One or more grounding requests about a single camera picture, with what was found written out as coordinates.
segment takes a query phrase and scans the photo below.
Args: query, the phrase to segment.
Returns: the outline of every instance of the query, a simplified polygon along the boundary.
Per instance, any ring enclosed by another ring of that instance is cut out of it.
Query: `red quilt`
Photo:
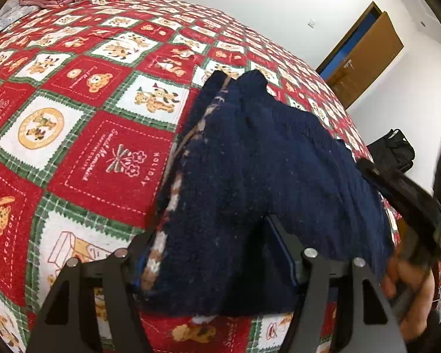
[[[177,133],[216,69],[233,78],[258,69],[276,100],[313,112],[354,156],[370,157],[314,70],[222,11],[92,0],[0,33],[0,334],[13,351],[25,350],[67,259],[105,258],[142,232]],[[333,315],[331,304],[318,351]],[[279,348],[290,314],[142,320],[159,353],[256,353]]]

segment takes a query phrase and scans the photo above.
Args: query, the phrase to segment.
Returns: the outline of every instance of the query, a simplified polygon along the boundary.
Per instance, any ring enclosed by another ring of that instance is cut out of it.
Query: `open door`
[[[382,12],[347,58],[326,80],[347,108],[374,82],[402,50],[387,12]]]

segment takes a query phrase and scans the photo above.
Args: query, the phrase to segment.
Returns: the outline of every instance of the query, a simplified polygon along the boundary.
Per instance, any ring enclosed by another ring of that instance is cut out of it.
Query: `knit sweater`
[[[344,143],[313,114],[276,101],[259,71],[226,77],[214,72],[194,102],[159,195],[165,213],[142,273],[144,308],[292,311],[298,294],[266,243],[268,213],[305,247],[363,257],[381,278],[393,251],[387,216]]]

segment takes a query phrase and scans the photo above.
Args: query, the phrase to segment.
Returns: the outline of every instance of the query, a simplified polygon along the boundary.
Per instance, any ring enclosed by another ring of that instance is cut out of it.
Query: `black bag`
[[[391,129],[367,147],[375,165],[381,170],[395,168],[404,173],[413,166],[415,150],[400,129]]]

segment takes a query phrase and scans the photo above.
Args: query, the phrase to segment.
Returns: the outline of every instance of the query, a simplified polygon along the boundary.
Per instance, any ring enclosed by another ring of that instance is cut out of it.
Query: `screw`
[[[67,260],[67,266],[68,267],[76,267],[80,260],[78,260],[76,257],[71,257],[69,260]]]
[[[317,257],[318,252],[317,252],[316,249],[313,249],[313,248],[306,248],[306,249],[304,250],[304,255],[307,256],[307,257],[309,257],[309,258],[311,258],[311,259],[313,259],[313,258]]]
[[[127,256],[127,249],[126,248],[120,248],[114,251],[114,256],[118,258],[123,258]]]
[[[355,257],[353,259],[353,264],[356,265],[357,267],[363,268],[363,266],[366,265],[366,261],[362,257]]]

